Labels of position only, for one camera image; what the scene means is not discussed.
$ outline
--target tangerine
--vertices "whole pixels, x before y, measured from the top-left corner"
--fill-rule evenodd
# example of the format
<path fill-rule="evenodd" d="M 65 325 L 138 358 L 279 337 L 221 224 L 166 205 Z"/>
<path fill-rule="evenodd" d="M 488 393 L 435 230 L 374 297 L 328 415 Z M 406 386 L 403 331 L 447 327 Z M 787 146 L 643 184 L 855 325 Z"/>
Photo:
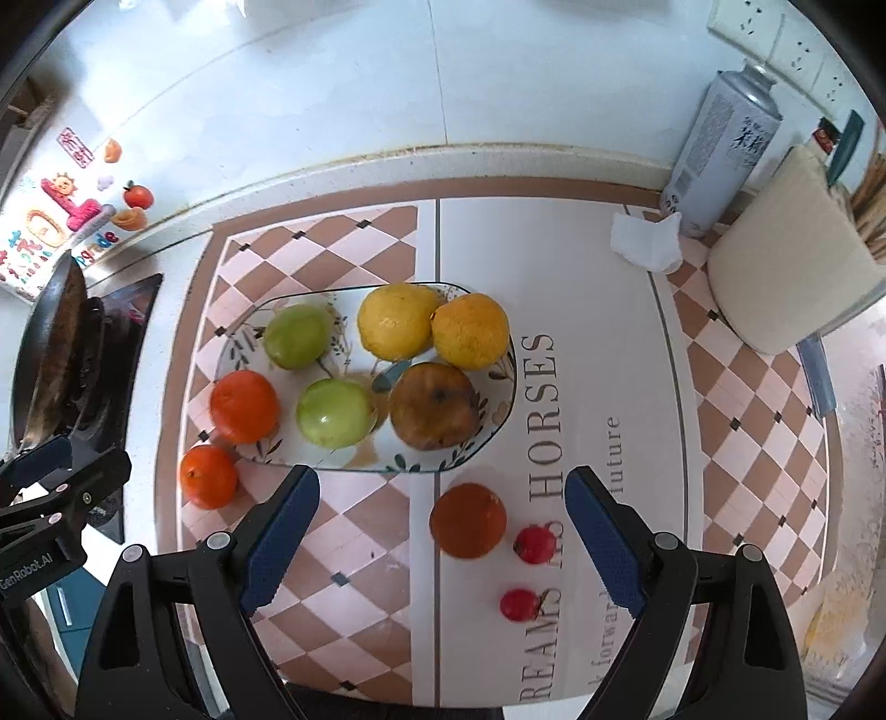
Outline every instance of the tangerine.
<path fill-rule="evenodd" d="M 215 383 L 209 417 L 221 437 L 244 445 L 271 434 L 280 418 L 280 403 L 263 375 L 237 370 Z"/>
<path fill-rule="evenodd" d="M 508 316 L 489 295 L 469 293 L 434 311 L 434 348 L 462 370 L 482 370 L 504 355 L 510 343 Z"/>
<path fill-rule="evenodd" d="M 218 510 L 237 491 L 237 469 L 230 456 L 214 445 L 195 445 L 178 466 L 182 492 L 202 510 Z"/>
<path fill-rule="evenodd" d="M 431 510 L 431 535 L 447 555 L 475 560 L 504 537 L 508 514 L 489 488 L 465 482 L 447 490 Z"/>

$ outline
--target white tile wall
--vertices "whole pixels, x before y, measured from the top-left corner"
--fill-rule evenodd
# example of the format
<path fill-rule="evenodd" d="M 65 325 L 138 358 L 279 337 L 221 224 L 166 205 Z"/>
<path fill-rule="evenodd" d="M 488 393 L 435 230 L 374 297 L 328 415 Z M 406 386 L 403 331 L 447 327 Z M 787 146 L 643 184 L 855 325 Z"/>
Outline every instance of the white tile wall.
<path fill-rule="evenodd" d="M 95 0 L 36 77 L 70 89 L 53 130 L 113 136 L 157 197 L 152 222 L 247 184 L 367 153 L 444 143 L 578 145 L 676 159 L 717 69 L 742 55 L 711 0 Z M 793 90 L 751 183 L 819 113 Z M 863 98 L 856 104 L 873 119 Z M 857 181 L 873 133 L 846 173 Z M 35 175 L 64 167 L 54 143 Z"/>

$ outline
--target red cherry tomato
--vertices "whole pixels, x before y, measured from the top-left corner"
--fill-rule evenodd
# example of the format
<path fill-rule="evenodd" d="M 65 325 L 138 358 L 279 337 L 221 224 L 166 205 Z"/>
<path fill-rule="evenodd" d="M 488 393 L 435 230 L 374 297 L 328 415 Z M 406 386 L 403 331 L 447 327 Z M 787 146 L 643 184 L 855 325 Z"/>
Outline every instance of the red cherry tomato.
<path fill-rule="evenodd" d="M 539 616 L 541 598 L 531 590 L 517 588 L 501 596 L 499 610 L 511 622 L 529 622 Z"/>
<path fill-rule="evenodd" d="M 514 552 L 523 562 L 530 565 L 543 565 L 556 553 L 556 536 L 548 527 L 530 525 L 517 534 Z"/>
<path fill-rule="evenodd" d="M 123 202 L 130 207 L 140 207 L 142 210 L 147 210 L 154 204 L 154 195 L 144 185 L 135 185 L 130 180 L 126 183 Z"/>

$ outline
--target spray can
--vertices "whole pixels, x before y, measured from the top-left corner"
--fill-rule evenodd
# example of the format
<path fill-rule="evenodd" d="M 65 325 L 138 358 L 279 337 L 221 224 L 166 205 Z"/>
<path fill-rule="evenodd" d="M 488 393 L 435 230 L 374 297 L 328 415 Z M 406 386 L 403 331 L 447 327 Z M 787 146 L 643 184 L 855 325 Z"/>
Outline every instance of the spray can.
<path fill-rule="evenodd" d="M 747 60 L 711 83 L 659 201 L 664 215 L 682 213 L 684 235 L 700 238 L 720 219 L 769 146 L 781 124 L 774 84 Z"/>

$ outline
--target frying pan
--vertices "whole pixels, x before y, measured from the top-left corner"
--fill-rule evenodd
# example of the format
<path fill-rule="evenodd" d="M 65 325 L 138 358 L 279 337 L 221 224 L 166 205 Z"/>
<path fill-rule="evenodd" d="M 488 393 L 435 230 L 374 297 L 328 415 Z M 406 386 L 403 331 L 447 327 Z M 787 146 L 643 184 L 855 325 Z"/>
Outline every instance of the frying pan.
<path fill-rule="evenodd" d="M 83 273 L 68 251 L 37 298 L 19 348 L 12 380 L 13 455 L 33 449 L 58 427 L 85 301 Z"/>

